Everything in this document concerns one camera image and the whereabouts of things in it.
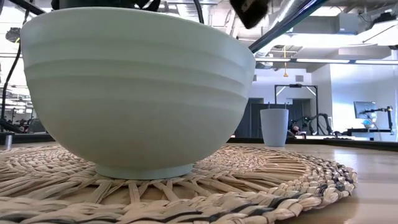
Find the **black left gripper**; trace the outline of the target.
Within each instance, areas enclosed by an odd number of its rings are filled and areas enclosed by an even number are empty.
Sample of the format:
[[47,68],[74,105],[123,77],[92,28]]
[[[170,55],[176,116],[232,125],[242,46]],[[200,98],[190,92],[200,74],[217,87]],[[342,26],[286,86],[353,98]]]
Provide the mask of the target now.
[[75,7],[120,7],[128,9],[158,9],[161,0],[52,0],[52,9]]

